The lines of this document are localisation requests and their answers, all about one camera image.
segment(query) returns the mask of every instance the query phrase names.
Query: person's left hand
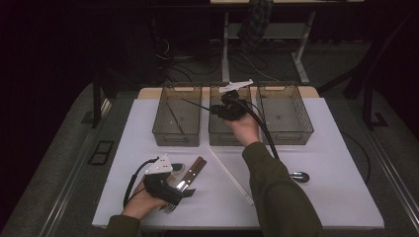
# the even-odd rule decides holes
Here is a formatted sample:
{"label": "person's left hand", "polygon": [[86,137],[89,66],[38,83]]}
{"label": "person's left hand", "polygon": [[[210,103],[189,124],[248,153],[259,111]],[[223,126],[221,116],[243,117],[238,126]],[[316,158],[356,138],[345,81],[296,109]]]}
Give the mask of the person's left hand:
{"label": "person's left hand", "polygon": [[133,197],[129,200],[121,215],[141,220],[154,208],[165,204],[167,204],[167,201],[149,194],[145,189],[143,181],[141,181],[135,188]]}

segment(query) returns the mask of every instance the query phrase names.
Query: white plastic piece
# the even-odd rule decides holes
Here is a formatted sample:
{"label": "white plastic piece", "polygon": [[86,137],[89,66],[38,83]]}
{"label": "white plastic piece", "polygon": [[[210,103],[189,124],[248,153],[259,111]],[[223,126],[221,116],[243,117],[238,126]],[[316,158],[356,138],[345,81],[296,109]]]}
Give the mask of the white plastic piece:
{"label": "white plastic piece", "polygon": [[148,169],[145,170],[145,175],[161,174],[172,172],[173,167],[172,163],[169,160],[169,156],[164,154],[160,156],[159,159],[154,162]]}
{"label": "white plastic piece", "polygon": [[229,82],[228,85],[226,85],[225,87],[219,88],[219,93],[229,92],[232,90],[238,90],[241,87],[245,87],[251,84],[253,84],[252,79],[249,79],[248,81],[245,81],[245,82]]}

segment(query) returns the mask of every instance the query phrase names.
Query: floor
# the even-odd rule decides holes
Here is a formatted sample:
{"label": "floor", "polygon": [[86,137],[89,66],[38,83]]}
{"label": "floor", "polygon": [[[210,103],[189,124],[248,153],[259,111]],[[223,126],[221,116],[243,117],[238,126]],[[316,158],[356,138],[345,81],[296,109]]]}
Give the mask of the floor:
{"label": "floor", "polygon": [[[196,61],[188,52],[177,52],[176,63],[165,70],[167,81],[220,81],[219,41],[211,43],[212,57],[207,60]],[[291,59],[291,52],[296,47],[294,41],[266,41],[257,53],[246,57],[233,43],[229,48],[230,80],[297,82]],[[369,47],[368,42],[310,42],[302,57],[309,85],[320,87],[348,71],[357,65]],[[417,223],[415,225],[411,220],[406,198],[403,199],[410,195],[413,206],[415,200],[419,200],[419,142],[377,92],[374,94],[374,112],[382,114],[388,126],[367,129],[360,120],[362,98],[346,100],[342,95],[345,85],[339,84],[320,96],[326,99],[364,178],[369,175],[368,163],[371,162],[367,186],[385,228],[326,230],[325,236],[419,236]],[[104,103],[104,118],[92,129],[89,123],[93,110],[91,85],[80,94],[1,236],[103,236],[104,230],[93,227],[91,222],[135,96],[136,92],[121,92],[115,100]],[[115,142],[110,159],[104,166],[88,165],[100,140]],[[397,174],[401,183],[397,179],[394,181]],[[400,188],[403,185],[408,193]],[[417,205],[415,208],[413,213],[418,211]],[[168,231],[160,235],[261,236],[258,231]]]}

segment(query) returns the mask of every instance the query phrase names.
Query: person's right hand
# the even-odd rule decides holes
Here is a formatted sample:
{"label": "person's right hand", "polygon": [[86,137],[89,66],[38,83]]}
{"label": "person's right hand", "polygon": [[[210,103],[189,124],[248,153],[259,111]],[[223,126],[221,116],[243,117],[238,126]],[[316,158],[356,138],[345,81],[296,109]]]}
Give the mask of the person's right hand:
{"label": "person's right hand", "polygon": [[231,127],[234,136],[243,146],[248,146],[259,140],[259,124],[249,115],[246,114],[239,120],[224,120],[224,124]]}

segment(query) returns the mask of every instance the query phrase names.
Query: person's hand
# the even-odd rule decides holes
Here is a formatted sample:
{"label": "person's hand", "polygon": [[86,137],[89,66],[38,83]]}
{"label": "person's hand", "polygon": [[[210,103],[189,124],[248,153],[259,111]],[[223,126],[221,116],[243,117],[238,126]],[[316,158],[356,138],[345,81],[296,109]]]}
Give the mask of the person's hand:
{"label": "person's hand", "polygon": [[154,208],[167,204],[167,201],[149,194],[145,190],[142,181],[135,188],[133,194],[133,197],[129,200],[121,215],[131,216],[141,220]]}
{"label": "person's hand", "polygon": [[246,114],[239,120],[224,120],[223,122],[231,127],[234,136],[243,146],[260,141],[259,124],[249,114]]}

